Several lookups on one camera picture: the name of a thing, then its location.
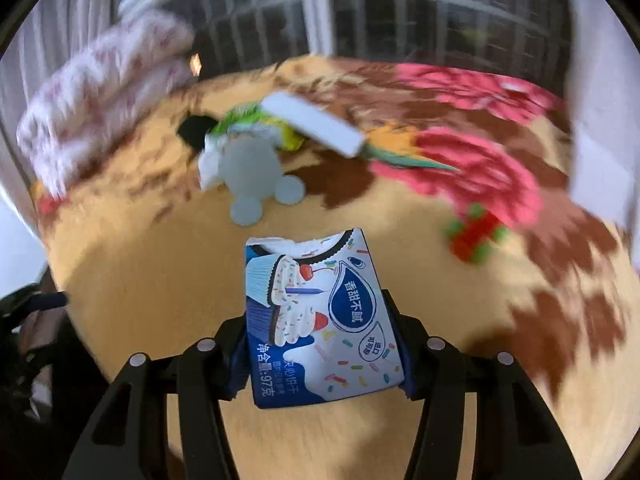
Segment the folded white floral quilt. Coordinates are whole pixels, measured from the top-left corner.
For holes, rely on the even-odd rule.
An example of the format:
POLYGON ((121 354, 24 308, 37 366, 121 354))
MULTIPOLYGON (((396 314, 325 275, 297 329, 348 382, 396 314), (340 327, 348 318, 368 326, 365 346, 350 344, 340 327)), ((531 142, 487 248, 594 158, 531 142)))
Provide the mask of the folded white floral quilt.
POLYGON ((190 84, 194 39, 183 18, 145 11, 107 29, 46 80, 16 138, 50 195, 65 196, 140 117, 190 84))

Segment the black round cloth lump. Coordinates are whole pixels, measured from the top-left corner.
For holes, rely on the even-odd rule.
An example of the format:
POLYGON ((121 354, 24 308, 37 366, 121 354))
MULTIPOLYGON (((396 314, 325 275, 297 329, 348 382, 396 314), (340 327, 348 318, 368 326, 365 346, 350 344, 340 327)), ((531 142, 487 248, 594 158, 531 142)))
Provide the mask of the black round cloth lump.
POLYGON ((218 120, 208 115, 187 114, 178 125, 178 137, 198 154, 205 148, 205 137, 210 130, 218 125, 218 120))

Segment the red toy car green wheels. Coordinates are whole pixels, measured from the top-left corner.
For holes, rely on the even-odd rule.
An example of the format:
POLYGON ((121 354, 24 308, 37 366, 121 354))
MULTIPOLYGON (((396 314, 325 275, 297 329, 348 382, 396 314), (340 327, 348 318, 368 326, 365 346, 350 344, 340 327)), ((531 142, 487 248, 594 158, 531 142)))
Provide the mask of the red toy car green wheels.
POLYGON ((448 226, 449 250, 463 262, 480 264, 508 233, 508 227, 493 212, 481 204, 471 204, 448 226))

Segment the green snack bag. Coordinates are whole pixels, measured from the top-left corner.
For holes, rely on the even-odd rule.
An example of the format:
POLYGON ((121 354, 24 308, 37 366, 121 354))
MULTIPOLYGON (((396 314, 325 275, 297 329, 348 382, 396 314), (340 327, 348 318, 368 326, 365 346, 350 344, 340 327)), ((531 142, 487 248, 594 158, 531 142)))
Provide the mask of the green snack bag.
POLYGON ((242 133, 266 139, 278 150, 285 152, 295 152, 304 143, 304 137, 288 122, 267 113, 257 102, 232 107, 215 127, 207 131, 207 135, 213 138, 242 133))

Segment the white sheer left curtain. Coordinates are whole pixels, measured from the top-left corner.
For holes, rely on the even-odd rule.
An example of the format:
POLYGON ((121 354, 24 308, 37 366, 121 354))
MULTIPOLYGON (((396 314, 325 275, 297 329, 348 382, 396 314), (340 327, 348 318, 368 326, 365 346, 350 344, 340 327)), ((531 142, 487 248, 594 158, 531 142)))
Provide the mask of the white sheer left curtain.
POLYGON ((70 57, 107 30, 118 0, 39 0, 1 59, 1 199, 30 232, 37 214, 29 194, 35 174, 16 140, 36 91, 70 57))

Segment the long white box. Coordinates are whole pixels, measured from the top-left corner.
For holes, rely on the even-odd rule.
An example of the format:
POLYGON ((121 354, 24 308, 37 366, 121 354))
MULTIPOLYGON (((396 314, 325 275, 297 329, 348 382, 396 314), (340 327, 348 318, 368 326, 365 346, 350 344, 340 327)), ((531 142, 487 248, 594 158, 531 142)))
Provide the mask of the long white box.
POLYGON ((346 158, 356 157, 366 136, 344 119, 286 92, 274 92, 260 102, 268 114, 288 122, 295 130, 346 158))

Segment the white window frame with bars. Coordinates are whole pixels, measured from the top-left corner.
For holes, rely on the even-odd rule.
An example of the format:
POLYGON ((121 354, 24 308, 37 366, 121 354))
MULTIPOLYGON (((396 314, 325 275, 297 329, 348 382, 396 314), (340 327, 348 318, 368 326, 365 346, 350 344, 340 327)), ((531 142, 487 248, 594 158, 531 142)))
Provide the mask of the white window frame with bars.
POLYGON ((196 31, 205 76, 303 54, 426 63, 559 91, 570 62, 568 0, 120 0, 175 12, 196 31))

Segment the blue white cookie box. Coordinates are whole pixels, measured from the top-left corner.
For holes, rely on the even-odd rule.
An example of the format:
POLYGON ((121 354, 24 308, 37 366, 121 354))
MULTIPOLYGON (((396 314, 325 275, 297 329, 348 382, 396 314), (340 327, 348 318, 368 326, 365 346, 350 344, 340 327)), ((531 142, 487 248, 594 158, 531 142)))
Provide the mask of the blue white cookie box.
POLYGON ((405 379, 392 317, 360 229, 245 245, 245 321, 258 408, 375 393, 405 379))

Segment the floral yellow bed blanket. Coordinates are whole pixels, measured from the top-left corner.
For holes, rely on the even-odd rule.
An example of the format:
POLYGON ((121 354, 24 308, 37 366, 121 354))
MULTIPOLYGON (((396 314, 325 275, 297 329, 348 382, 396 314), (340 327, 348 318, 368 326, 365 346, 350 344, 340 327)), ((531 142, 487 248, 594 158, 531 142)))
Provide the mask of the floral yellow bed blanket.
POLYGON ((131 353, 170 356, 240 314, 248 238, 359 228, 398 308, 474 356, 511 352, 582 475, 603 479, 639 428, 639 277, 626 233, 570 199, 572 147, 560 100, 529 82, 304 56, 174 94, 62 200, 34 195, 56 284, 108 377, 131 353), (457 171, 347 159, 309 142, 283 159, 306 198, 265 204, 261 222, 240 228, 229 192, 200 188, 177 128, 187 114, 219 117, 277 90, 457 171), (509 229, 480 264, 448 245, 471 204, 509 229))

